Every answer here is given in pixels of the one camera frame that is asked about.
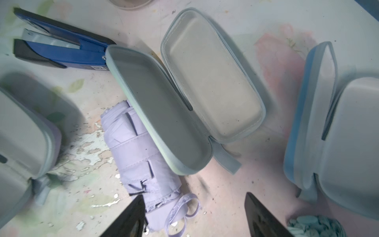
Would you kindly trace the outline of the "mint green umbrella case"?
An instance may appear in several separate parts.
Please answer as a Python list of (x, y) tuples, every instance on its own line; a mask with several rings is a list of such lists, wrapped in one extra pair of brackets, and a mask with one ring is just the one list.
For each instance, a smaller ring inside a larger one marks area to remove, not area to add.
[(224, 145), (254, 132), (266, 115), (252, 80), (216, 27), (195, 8), (181, 11), (160, 46), (162, 61), (110, 45), (106, 63), (163, 158), (177, 175), (211, 159), (235, 174)]

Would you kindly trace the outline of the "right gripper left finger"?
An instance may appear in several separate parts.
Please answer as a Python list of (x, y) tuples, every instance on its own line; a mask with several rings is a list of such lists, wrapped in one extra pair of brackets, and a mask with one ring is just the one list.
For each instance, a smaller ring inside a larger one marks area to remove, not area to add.
[(146, 223), (145, 202), (138, 195), (101, 237), (141, 237)]

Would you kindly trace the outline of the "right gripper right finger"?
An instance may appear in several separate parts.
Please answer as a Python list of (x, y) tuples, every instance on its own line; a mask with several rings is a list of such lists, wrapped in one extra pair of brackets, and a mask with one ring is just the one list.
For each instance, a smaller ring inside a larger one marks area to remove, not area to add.
[(293, 237), (251, 192), (246, 193), (244, 208), (251, 237)]

